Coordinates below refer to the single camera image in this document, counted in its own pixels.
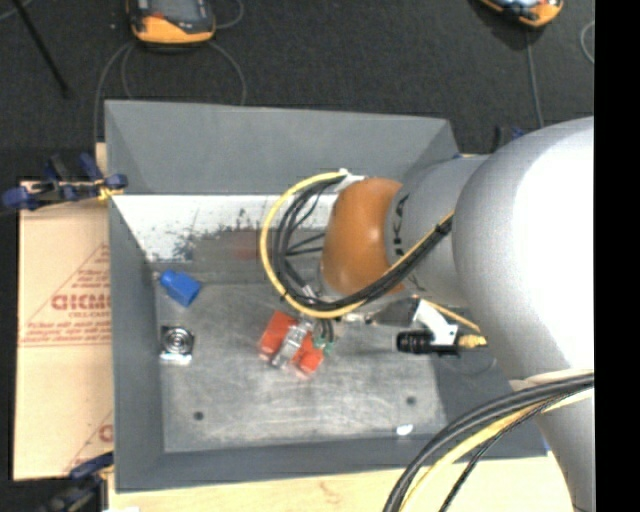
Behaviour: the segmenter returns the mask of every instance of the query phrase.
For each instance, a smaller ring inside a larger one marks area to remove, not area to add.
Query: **yellow cable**
[[[441,306],[440,304],[436,304],[435,302],[430,302],[430,301],[426,301],[426,302],[433,309],[436,309],[436,310],[440,311],[440,313],[442,313],[443,315],[448,316],[449,318],[452,318],[453,320],[455,320],[459,324],[466,325],[470,329],[473,329],[476,332],[480,332],[480,327],[478,327],[478,325],[474,324],[471,320],[467,320],[463,316],[460,316],[457,313],[454,313],[450,309],[447,309],[444,306]]]
[[[543,412],[552,411],[553,409],[558,409],[560,407],[564,407],[565,405],[569,405],[571,403],[575,403],[579,400],[584,400],[591,395],[592,390],[586,389],[581,391],[576,395],[569,396],[564,400],[553,404],[549,408],[545,409]],[[473,434],[472,436],[466,438],[461,443],[457,444],[454,448],[452,448],[449,452],[447,452],[444,456],[438,459],[411,487],[411,489],[407,492],[407,495],[400,505],[400,509],[398,512],[408,512],[408,510],[414,506],[417,501],[417,496],[421,490],[423,490],[427,483],[436,476],[442,469],[450,464],[453,464],[455,461],[469,453],[471,450],[481,445],[485,441],[488,441],[493,436],[495,436],[501,430],[508,428],[510,425],[518,421],[520,418],[524,417],[531,410],[543,405],[545,402],[548,402],[550,399],[545,398],[540,402],[537,402],[533,405],[527,406],[519,411],[509,414],[499,420],[494,421],[493,423],[487,425],[485,428]]]
[[[326,172],[323,174],[317,174],[315,176],[311,176],[310,178],[307,178],[305,180],[302,180],[298,183],[296,183],[293,187],[289,188],[284,194],[282,194],[277,200],[276,202],[273,204],[273,206],[271,207],[271,209],[269,210],[269,212],[267,213],[267,216],[265,217],[264,220],[264,224],[262,226],[262,229],[260,231],[260,259],[262,260],[262,266],[264,267],[264,270],[267,274],[267,277],[269,278],[269,281],[271,281],[271,284],[273,285],[273,287],[278,291],[278,293],[280,295],[282,295],[284,297],[284,299],[297,311],[299,311],[300,313],[303,313],[305,315],[311,316],[313,318],[322,318],[322,319],[330,319],[330,318],[337,318],[343,315],[346,315],[347,313],[350,313],[352,311],[354,311],[355,309],[359,308],[362,304],[365,303],[365,300],[362,300],[360,302],[356,302],[354,304],[349,304],[348,306],[344,306],[338,309],[335,309],[333,311],[316,311],[315,309],[311,309],[303,304],[300,304],[298,301],[296,301],[293,297],[291,297],[288,293],[287,293],[287,289],[284,287],[284,285],[280,282],[280,280],[278,279],[278,276],[276,275],[275,271],[273,270],[273,267],[271,266],[271,262],[269,261],[269,252],[268,252],[268,247],[267,247],[267,241],[268,241],[268,237],[269,237],[269,229],[271,228],[271,223],[273,222],[273,219],[275,218],[278,210],[280,210],[280,208],[282,207],[282,205],[287,201],[287,199],[289,199],[291,196],[293,196],[294,194],[296,194],[297,192],[299,192],[302,189],[305,189],[311,185],[314,185],[316,183],[322,182],[322,181],[330,181],[333,180],[335,178],[338,178],[340,176],[344,176],[345,172],[344,171],[333,171],[333,172]],[[442,220],[440,221],[439,224],[442,224],[446,221],[448,221],[451,217],[453,216],[453,211],[449,212],[447,215],[445,215]],[[416,249],[425,241],[427,240],[435,231],[435,228],[431,229],[428,233],[426,233],[413,247],[411,247],[411,249],[409,251],[407,251],[402,258],[400,258],[398,261],[396,261],[389,269],[387,269],[387,271],[383,274],[386,275],[388,272],[391,272],[392,270],[394,270],[395,268],[397,268],[398,266],[400,266],[407,258],[409,258],[411,256],[411,254],[413,254]],[[443,308],[442,306],[437,306],[438,308],[440,308],[440,310],[444,310],[447,311],[447,313],[451,316],[451,315],[455,315],[456,317],[462,319],[462,321],[464,323],[469,324],[470,322],[462,317],[459,317],[458,315],[456,315],[455,313],[453,313],[452,311],[447,310],[446,308]],[[479,329],[477,328],[477,326],[475,326],[475,324],[471,324],[472,328],[476,329],[479,331]]]

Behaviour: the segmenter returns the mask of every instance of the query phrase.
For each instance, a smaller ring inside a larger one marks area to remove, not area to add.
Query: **cable bundle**
[[[294,309],[314,318],[338,318],[364,304],[382,297],[402,281],[402,279],[408,276],[420,259],[433,249],[452,228],[453,212],[450,212],[438,225],[426,233],[407,251],[402,258],[396,261],[380,279],[352,295],[333,301],[326,301],[309,294],[307,291],[304,291],[307,283],[299,278],[295,269],[293,269],[287,261],[287,256],[290,255],[288,253],[293,247],[298,248],[300,244],[316,239],[316,237],[307,239],[307,241],[292,247],[289,247],[289,242],[293,232],[298,229],[302,222],[313,212],[320,195],[328,187],[341,183],[347,175],[344,171],[328,172],[312,176],[294,185],[275,202],[266,216],[260,233],[260,257],[269,280]],[[273,249],[270,256],[268,251],[268,236],[273,220],[284,203],[289,200],[289,198],[298,194],[298,192],[300,192],[300,194],[294,198],[280,221],[278,229],[275,231],[272,244]],[[316,197],[315,202],[305,215],[298,220],[298,215],[314,196]]]
[[[511,393],[461,416],[441,430],[407,466],[389,494],[383,512],[406,512],[415,500],[417,492],[424,488],[442,467],[480,446],[440,508],[440,512],[444,512],[480,457],[505,433],[550,408],[566,405],[568,397],[593,387],[594,375],[590,372]],[[411,487],[422,466],[438,450],[452,443],[458,444],[436,461],[417,484]]]

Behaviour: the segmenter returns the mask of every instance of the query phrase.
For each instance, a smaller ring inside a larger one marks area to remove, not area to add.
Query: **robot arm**
[[[298,311],[323,321],[406,296],[466,310],[515,381],[592,370],[593,143],[594,120],[586,118],[525,135],[493,155],[412,171],[403,183],[353,183],[329,218],[320,296],[296,296],[278,281],[288,271],[282,261],[275,271],[268,263],[270,220],[261,236],[267,274]],[[320,187],[308,181],[299,190]],[[295,215],[281,222],[280,242],[296,222]],[[593,399],[545,414],[538,425],[575,506],[595,510]]]

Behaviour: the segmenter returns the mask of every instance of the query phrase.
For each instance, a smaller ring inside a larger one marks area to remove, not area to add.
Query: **blue block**
[[[189,306],[200,292],[200,283],[184,272],[165,270],[160,276],[160,284],[171,297],[184,307]]]

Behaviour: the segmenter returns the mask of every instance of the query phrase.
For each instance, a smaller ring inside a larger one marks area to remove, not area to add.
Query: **black cable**
[[[292,251],[291,249],[289,249],[287,251],[287,257],[289,256],[300,256],[302,254],[311,254],[314,252],[320,252],[322,251],[323,247],[309,247],[308,249],[300,249],[297,251]]]
[[[33,0],[24,0],[22,2],[22,6],[23,7],[27,7],[31,2],[33,2]],[[13,9],[9,9],[9,10],[3,12],[2,14],[0,14],[0,21],[4,21],[7,18],[10,18],[11,16],[16,14],[17,12],[18,12],[18,10],[15,7]]]
[[[538,127],[544,128],[544,117],[542,116],[542,109],[540,108],[540,95],[538,94],[538,82],[536,80],[536,70],[533,64],[533,50],[531,49],[531,39],[529,38],[529,31],[524,31],[525,43],[527,46],[527,63],[529,65],[529,80],[531,82],[531,93],[533,96],[533,107],[536,111],[536,119],[538,120]]]
[[[244,3],[242,3],[241,0],[236,0],[236,3],[238,4],[238,15],[235,17],[235,19],[227,22],[227,23],[223,23],[222,25],[218,25],[216,27],[216,30],[225,30],[227,28],[231,28],[236,26],[238,23],[240,23],[240,21],[242,20],[242,18],[244,17]]]
[[[242,90],[240,92],[240,101],[239,101],[238,104],[240,106],[243,106],[247,102],[247,80],[244,77],[244,73],[242,72],[242,68],[240,68],[240,65],[235,61],[235,59],[231,56],[231,54],[229,54],[229,52],[227,52],[227,50],[225,50],[224,48],[218,46],[213,41],[207,41],[207,44],[211,48],[216,50],[218,53],[220,53],[225,59],[227,59],[229,61],[229,64],[231,64],[231,67],[233,67],[233,69],[235,70],[236,74],[238,75],[238,79],[240,80],[240,86],[242,88]]]
[[[98,142],[98,123],[99,123],[99,117],[100,117],[100,99],[101,99],[101,96],[102,96],[102,88],[104,87],[104,82],[107,79],[107,76],[109,74],[109,70],[111,69],[111,66],[113,66],[113,63],[118,59],[120,54],[122,54],[124,51],[126,51],[130,47],[133,47],[133,45],[135,45],[135,41],[129,41],[129,42],[123,44],[120,48],[118,48],[113,53],[113,55],[111,57],[109,57],[109,60],[105,64],[104,68],[102,68],[102,72],[100,73],[100,79],[98,80],[98,86],[96,87],[96,96],[95,96],[94,104],[93,104],[93,140],[94,140],[94,142]]]
[[[316,240],[320,240],[322,238],[324,238],[324,233],[318,233],[317,235],[310,236],[309,238],[305,238],[304,240],[301,240],[300,242],[296,242],[295,244],[290,245],[289,246],[289,251],[295,251],[299,247],[303,247],[303,246],[307,245],[308,243],[315,242]]]
[[[296,221],[297,215],[300,213],[306,202],[310,200],[316,193],[321,193],[327,186],[334,184],[335,180],[322,184],[314,184],[307,190],[303,191],[289,206],[282,217],[275,236],[274,248],[272,250],[272,261],[276,275],[280,279],[287,294],[294,298],[297,302],[313,308],[318,311],[333,311],[335,309],[349,306],[358,302],[369,303],[379,297],[385,295],[389,290],[409,275],[423,256],[425,256],[435,245],[446,236],[452,229],[453,217],[436,226],[433,234],[425,240],[411,255],[400,265],[387,272],[380,279],[365,288],[355,292],[347,297],[334,301],[325,301],[318,298],[310,298],[304,293],[298,292],[295,287],[291,286],[287,279],[286,272],[283,272],[284,265],[282,260],[286,258],[288,252],[288,243],[299,223]]]
[[[329,343],[333,343],[336,339],[335,331],[333,329],[333,320],[326,319],[325,324],[327,326],[327,340]]]
[[[51,73],[53,74],[54,78],[58,82],[58,85],[60,86],[60,92],[62,93],[62,97],[65,98],[65,99],[71,98],[73,96],[73,94],[72,94],[73,91],[71,90],[71,88],[67,84],[66,80],[64,79],[64,77],[60,73],[60,70],[58,69],[58,66],[56,65],[55,61],[53,60],[53,57],[51,56],[51,54],[49,53],[49,50],[47,49],[46,45],[44,44],[44,41],[40,37],[40,34],[38,33],[38,30],[36,29],[35,25],[31,21],[31,18],[29,17],[29,13],[27,13],[27,10],[25,9],[25,7],[22,4],[22,2],[20,2],[20,0],[12,0],[12,2],[13,2],[13,5],[15,5],[16,12],[20,15],[20,18],[22,18],[22,21],[24,22],[25,26],[27,27],[27,30],[29,31],[29,34],[31,35],[31,39],[33,39],[33,42],[38,47],[38,50],[40,51],[40,54],[42,55],[42,57],[44,58],[45,62],[47,63],[47,66],[49,67],[49,70],[51,71]]]
[[[587,23],[582,30],[580,31],[580,49],[582,50],[582,53],[584,54],[584,56],[587,58],[587,60],[589,62],[591,62],[591,64],[596,63],[596,59],[595,57],[589,52],[589,50],[587,50],[587,45],[585,43],[585,36],[587,35],[587,32],[589,31],[589,29],[591,27],[595,28],[596,26],[596,20],[591,21],[590,23]]]
[[[504,428],[503,430],[498,432],[491,439],[488,439],[487,441],[485,441],[482,444],[482,446],[480,447],[480,449],[471,457],[471,459],[467,463],[467,466],[464,468],[464,471],[460,474],[460,476],[458,477],[458,480],[453,485],[453,487],[451,488],[451,491],[449,491],[449,494],[447,495],[446,499],[442,503],[442,506],[440,507],[439,512],[446,512],[449,509],[449,507],[451,506],[451,503],[453,502],[454,498],[460,492],[460,489],[462,488],[462,485],[466,482],[467,478],[469,478],[469,475],[474,470],[474,468],[477,466],[478,462],[480,462],[480,459],[491,449],[491,447],[493,445],[495,445],[502,437],[504,437],[505,434],[511,432],[516,427],[522,425],[524,422],[528,421],[529,419],[533,418],[534,416],[537,416],[538,414],[541,414],[546,409],[548,409],[552,405],[562,401],[563,399],[564,399],[564,397],[552,399],[552,400],[549,400],[548,402],[540,405],[539,407],[536,407],[535,409],[532,409],[527,414],[525,414],[524,416],[522,416],[518,420],[514,421],[511,425],[508,425],[506,428]]]
[[[293,232],[296,229],[299,229],[300,226],[304,223],[304,221],[306,221],[311,214],[315,211],[316,207],[318,206],[318,202],[320,201],[320,197],[322,196],[322,193],[327,190],[327,188],[329,188],[330,185],[325,185],[323,184],[323,186],[320,188],[320,190],[316,193],[316,198],[313,201],[311,207],[306,211],[306,213],[302,216],[302,218],[300,220],[297,220],[290,228],[290,233],[291,235],[293,235]]]
[[[127,80],[127,64],[129,63],[129,57],[131,56],[134,47],[134,45],[131,45],[127,49],[127,51],[124,52],[122,60],[120,61],[120,83],[122,84],[124,93],[129,99],[133,99],[133,94],[131,94],[131,89],[129,89],[129,81]]]
[[[397,512],[399,510],[407,490],[420,471],[420,468],[438,450],[456,438],[467,434],[474,428],[484,426],[513,412],[522,410],[524,407],[535,405],[540,401],[555,398],[563,394],[578,393],[593,387],[593,385],[593,373],[563,379],[549,384],[541,384],[533,388],[527,388],[504,395],[460,416],[436,434],[411,463],[409,463],[391,490],[383,509],[384,512]]]

